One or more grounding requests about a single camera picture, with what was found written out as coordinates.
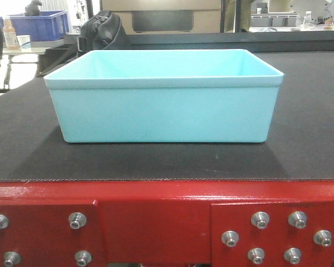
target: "black mat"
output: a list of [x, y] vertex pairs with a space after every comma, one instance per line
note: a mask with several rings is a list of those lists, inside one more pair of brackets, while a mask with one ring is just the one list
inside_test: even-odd
[[0, 181], [334, 180], [334, 52], [258, 56], [285, 73], [263, 144], [68, 144], [36, 78], [0, 97]]

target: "plastic bottle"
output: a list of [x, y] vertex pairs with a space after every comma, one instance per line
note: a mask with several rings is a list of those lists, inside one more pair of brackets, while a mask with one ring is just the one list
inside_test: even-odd
[[3, 19], [4, 27], [2, 28], [2, 31], [5, 37], [6, 47], [9, 50], [17, 50], [20, 48], [20, 46], [18, 45], [16, 31], [15, 28], [12, 26], [10, 16], [5, 16], [3, 17]]
[[306, 11], [306, 15], [303, 20], [303, 28], [310, 28], [312, 22], [312, 11]]

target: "light blue plastic bin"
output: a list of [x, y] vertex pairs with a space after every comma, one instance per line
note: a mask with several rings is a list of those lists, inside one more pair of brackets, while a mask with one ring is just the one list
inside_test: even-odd
[[92, 51], [45, 77], [67, 142], [264, 142], [282, 80], [246, 50]]

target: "black backpack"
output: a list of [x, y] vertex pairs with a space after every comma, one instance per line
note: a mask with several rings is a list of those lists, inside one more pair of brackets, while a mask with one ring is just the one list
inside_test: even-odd
[[121, 19], [111, 11], [100, 11], [81, 28], [78, 37], [78, 56], [91, 50], [129, 49], [130, 43]]

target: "blue plastic crate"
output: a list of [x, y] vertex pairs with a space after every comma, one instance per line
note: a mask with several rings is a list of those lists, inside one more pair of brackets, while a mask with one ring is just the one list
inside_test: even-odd
[[91, 51], [45, 77], [67, 142], [264, 142], [282, 80], [246, 50]]
[[[40, 16], [10, 15], [16, 35], [30, 35], [32, 42], [55, 41], [69, 32], [67, 11], [41, 11]], [[0, 26], [4, 26], [0, 17]]]

